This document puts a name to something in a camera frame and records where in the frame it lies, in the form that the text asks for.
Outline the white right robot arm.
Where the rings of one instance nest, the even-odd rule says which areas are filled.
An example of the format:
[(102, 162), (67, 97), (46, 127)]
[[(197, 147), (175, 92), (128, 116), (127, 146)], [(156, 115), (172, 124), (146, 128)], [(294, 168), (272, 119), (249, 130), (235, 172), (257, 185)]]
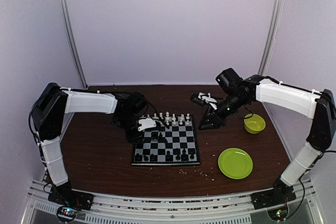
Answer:
[(289, 196), (293, 185), (324, 155), (335, 138), (335, 100), (331, 90), (305, 89), (259, 74), (246, 79), (232, 68), (223, 70), (216, 81), (226, 97), (219, 99), (210, 93), (198, 92), (190, 100), (206, 110), (201, 117), (199, 130), (212, 130), (225, 126), (226, 119), (253, 102), (274, 108), (289, 116), (273, 116), (276, 127), (288, 126), (281, 130), (282, 139), (291, 136), (304, 138), (303, 146), (290, 164), (276, 179), (269, 192), (272, 203), (279, 204)]

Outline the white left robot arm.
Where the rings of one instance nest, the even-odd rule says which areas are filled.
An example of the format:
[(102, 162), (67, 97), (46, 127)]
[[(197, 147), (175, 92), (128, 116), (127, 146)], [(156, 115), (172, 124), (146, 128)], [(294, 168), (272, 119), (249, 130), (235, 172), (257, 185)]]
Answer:
[(68, 114), (101, 113), (112, 116), (112, 123), (125, 132), (130, 143), (144, 137), (144, 131), (156, 127), (155, 121), (142, 117), (140, 112), (149, 106), (139, 92), (116, 93), (60, 87), (55, 82), (46, 85), (29, 113), (29, 127), (41, 151), (53, 193), (64, 205), (71, 205), (76, 197), (66, 172), (61, 144), (68, 130)]

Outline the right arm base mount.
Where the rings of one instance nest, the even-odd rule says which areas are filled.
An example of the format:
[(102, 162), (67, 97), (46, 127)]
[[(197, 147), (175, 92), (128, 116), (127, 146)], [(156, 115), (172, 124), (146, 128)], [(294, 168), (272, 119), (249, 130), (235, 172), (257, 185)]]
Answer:
[(280, 177), (275, 180), (272, 189), (251, 194), (254, 209), (270, 208), (268, 217), (274, 221), (285, 221), (289, 218), (288, 202), (295, 199), (293, 186), (286, 185)]

